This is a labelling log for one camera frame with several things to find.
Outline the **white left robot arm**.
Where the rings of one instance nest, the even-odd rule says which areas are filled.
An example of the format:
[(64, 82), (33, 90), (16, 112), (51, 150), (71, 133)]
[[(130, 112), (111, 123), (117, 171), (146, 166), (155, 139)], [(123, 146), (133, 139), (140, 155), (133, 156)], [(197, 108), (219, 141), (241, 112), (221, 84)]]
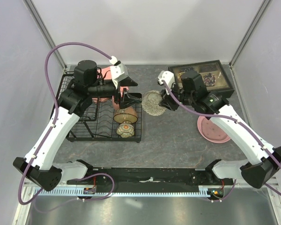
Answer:
[(25, 157), (17, 157), (13, 165), (25, 178), (46, 191), (60, 182), (78, 179), (82, 184), (93, 180), (90, 165), (82, 160), (54, 164), (53, 160), (72, 127), (93, 103), (93, 99), (114, 98), (119, 107), (127, 108), (141, 102), (139, 94), (128, 93), (126, 87), (137, 86), (128, 76), (126, 66), (117, 61), (110, 66), (111, 78), (106, 79), (92, 60), (83, 60), (74, 68), (73, 78), (60, 94), (57, 109), (37, 141)]

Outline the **clear glass plate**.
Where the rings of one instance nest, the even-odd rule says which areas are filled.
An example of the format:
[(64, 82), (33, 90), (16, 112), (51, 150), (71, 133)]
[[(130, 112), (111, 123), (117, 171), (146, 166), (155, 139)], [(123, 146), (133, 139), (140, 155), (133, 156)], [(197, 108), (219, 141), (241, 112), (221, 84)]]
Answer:
[(201, 123), (201, 131), (205, 137), (211, 140), (221, 141), (228, 135), (211, 120), (203, 119)]

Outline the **brown floral bowl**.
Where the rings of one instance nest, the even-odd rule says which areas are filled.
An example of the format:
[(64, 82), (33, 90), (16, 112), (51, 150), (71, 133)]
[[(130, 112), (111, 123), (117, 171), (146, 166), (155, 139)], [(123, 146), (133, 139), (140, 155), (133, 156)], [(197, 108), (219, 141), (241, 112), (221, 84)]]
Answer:
[(136, 110), (130, 106), (125, 109), (116, 110), (113, 119), (120, 124), (123, 122), (128, 122), (133, 124), (137, 122), (138, 116)]

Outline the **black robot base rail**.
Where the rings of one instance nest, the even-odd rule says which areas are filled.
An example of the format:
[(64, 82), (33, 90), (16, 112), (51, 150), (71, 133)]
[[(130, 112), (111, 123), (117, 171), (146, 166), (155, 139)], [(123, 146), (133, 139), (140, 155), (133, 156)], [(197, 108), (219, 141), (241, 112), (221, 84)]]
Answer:
[(210, 171), (194, 168), (124, 168), (94, 167), (86, 176), (110, 175), (115, 182), (113, 193), (198, 192), (199, 186), (232, 185), (232, 179), (219, 179)]

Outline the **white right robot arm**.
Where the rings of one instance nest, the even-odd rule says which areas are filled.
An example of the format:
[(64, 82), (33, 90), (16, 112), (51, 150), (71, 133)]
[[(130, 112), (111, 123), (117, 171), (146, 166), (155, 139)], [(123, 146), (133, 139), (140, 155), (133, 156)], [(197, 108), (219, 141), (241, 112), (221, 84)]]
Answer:
[(192, 70), (181, 76), (182, 87), (170, 71), (158, 76), (162, 91), (162, 106), (174, 111), (179, 106), (203, 116), (222, 129), (246, 156), (245, 160), (216, 160), (205, 172), (209, 184), (221, 179), (243, 179), (253, 188), (261, 188), (281, 170), (281, 146), (274, 147), (260, 137), (237, 114), (233, 106), (216, 91), (208, 91), (202, 76)]

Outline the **pink plate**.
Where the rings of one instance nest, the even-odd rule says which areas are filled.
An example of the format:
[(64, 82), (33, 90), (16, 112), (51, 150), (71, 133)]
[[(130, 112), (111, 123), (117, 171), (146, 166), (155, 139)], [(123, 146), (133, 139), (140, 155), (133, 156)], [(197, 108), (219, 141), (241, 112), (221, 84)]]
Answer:
[(205, 137), (201, 131), (201, 123), (203, 121), (203, 119), (206, 118), (206, 117), (203, 117), (203, 116), (199, 116), (198, 117), (198, 120), (197, 120), (197, 127), (198, 127), (198, 131), (199, 133), (208, 141), (212, 142), (212, 143), (226, 143), (230, 140), (230, 137), (226, 137), (225, 139), (221, 140), (221, 141), (216, 141), (216, 140), (211, 140), (211, 139), (208, 139), (207, 137)]

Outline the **speckled ceramic plate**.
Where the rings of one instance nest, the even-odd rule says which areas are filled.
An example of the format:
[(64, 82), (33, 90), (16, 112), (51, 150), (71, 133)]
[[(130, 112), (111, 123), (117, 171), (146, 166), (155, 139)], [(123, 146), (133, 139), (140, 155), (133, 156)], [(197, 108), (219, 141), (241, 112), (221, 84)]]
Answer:
[(152, 116), (160, 116), (166, 111), (165, 107), (159, 105), (161, 101), (161, 93), (157, 90), (152, 90), (143, 95), (141, 105), (147, 114)]

